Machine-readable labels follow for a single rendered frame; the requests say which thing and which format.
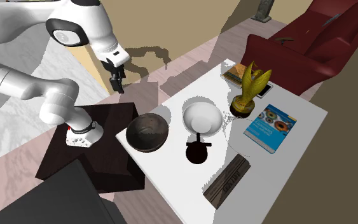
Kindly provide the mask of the dark robot stand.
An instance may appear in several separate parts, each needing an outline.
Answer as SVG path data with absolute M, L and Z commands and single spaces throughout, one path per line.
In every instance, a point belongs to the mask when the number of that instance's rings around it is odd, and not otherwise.
M 135 104 L 99 104 L 83 109 L 103 127 L 102 138 L 89 148 L 68 146 L 65 143 L 68 125 L 57 126 L 36 178 L 46 180 L 78 159 L 99 193 L 144 189 L 144 173 L 116 138 L 138 117 Z

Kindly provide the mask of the dark brown bowl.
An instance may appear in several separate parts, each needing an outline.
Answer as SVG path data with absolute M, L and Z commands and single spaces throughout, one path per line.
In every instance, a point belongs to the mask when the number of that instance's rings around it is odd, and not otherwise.
M 128 144 L 135 150 L 149 153 L 161 148 L 167 140 L 169 125 L 160 115 L 146 113 L 132 120 L 126 130 Z

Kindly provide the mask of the white bowl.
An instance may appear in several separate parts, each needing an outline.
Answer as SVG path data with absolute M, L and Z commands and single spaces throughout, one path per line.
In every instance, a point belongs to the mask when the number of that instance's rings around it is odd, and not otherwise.
M 183 111 L 182 122 L 190 133 L 208 137 L 220 131 L 223 114 L 211 103 L 194 102 Z

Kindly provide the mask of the black round flask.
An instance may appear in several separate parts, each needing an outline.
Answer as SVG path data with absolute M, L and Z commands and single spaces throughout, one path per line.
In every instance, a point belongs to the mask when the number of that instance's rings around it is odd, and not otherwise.
M 207 148 L 211 147 L 211 143 L 201 141 L 200 133 L 196 134 L 196 140 L 186 143 L 186 158 L 192 164 L 202 164 L 208 157 Z

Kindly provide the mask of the orange book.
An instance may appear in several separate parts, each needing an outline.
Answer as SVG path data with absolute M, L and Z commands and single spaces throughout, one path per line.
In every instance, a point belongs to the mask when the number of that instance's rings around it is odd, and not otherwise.
M 242 87 L 242 77 L 245 73 L 246 66 L 243 64 L 236 64 L 232 68 L 230 68 L 227 72 L 222 74 L 222 76 L 233 83 L 238 88 Z

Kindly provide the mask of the white table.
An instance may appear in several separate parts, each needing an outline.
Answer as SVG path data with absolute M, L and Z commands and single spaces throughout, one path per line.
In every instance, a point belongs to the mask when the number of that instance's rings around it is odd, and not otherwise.
M 160 149 L 139 152 L 128 144 L 124 132 L 117 135 L 184 224 L 262 224 L 327 115 L 311 102 L 273 85 L 264 97 L 255 98 L 256 106 L 248 118 L 235 119 L 229 108 L 241 91 L 223 77 L 233 66 L 233 61 L 224 60 L 154 109 L 169 123 L 168 138 Z M 200 101 L 219 108 L 224 122 L 218 133 L 206 138 L 210 144 L 207 160 L 195 165 L 185 152 L 186 143 L 196 137 L 186 130 L 182 112 L 186 106 Z M 270 105 L 296 120 L 272 154 L 245 135 L 246 128 Z M 203 193 L 236 155 L 245 157 L 250 169 L 221 207 L 215 208 Z

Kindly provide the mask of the golden bird figure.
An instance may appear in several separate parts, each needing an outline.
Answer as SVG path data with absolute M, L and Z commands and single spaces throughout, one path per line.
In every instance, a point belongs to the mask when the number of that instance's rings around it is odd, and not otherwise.
M 235 96 L 230 104 L 230 112 L 237 118 L 247 118 L 252 113 L 255 108 L 255 96 L 266 87 L 272 75 L 271 69 L 252 71 L 254 66 L 256 64 L 253 61 L 245 68 L 242 76 L 242 94 Z

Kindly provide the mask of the dark grey cabinet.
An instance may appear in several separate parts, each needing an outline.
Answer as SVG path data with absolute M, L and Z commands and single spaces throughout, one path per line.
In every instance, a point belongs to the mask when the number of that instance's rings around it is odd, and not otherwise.
M 0 211 L 0 224 L 127 224 L 97 193 L 79 160 Z

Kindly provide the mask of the dark brown long box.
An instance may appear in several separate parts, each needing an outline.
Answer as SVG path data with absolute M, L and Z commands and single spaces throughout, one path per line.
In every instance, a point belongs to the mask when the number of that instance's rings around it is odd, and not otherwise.
M 250 167 L 249 161 L 237 154 L 206 189 L 203 196 L 215 209 L 218 209 Z

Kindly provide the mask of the white-edged phone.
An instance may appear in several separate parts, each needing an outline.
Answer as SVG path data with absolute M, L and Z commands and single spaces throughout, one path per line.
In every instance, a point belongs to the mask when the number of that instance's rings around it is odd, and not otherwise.
M 256 96 L 262 99 L 272 88 L 273 85 L 270 82 L 268 82 L 264 87 L 264 89 L 262 89 L 262 91 L 260 91 L 260 93 L 258 93 Z

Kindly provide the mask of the blue book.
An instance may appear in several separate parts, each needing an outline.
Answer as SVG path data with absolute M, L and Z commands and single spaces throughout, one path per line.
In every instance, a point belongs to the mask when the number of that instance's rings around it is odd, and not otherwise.
M 244 134 L 268 153 L 274 154 L 296 122 L 297 119 L 269 104 L 246 128 Z

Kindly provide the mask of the grey stone statue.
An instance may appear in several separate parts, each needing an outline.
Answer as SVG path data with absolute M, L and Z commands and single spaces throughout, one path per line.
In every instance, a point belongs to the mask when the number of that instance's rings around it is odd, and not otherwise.
M 260 0 L 258 10 L 256 14 L 251 17 L 251 19 L 262 23 L 267 23 L 270 21 L 272 19 L 270 16 L 270 11 L 274 1 L 275 0 Z

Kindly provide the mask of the dark red sofa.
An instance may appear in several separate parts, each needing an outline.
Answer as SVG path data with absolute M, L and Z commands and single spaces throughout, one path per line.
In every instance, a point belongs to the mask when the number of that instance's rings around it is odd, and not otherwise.
M 271 82 L 301 95 L 336 76 L 357 47 L 358 0 L 313 0 L 272 37 L 249 35 L 241 63 L 272 70 Z

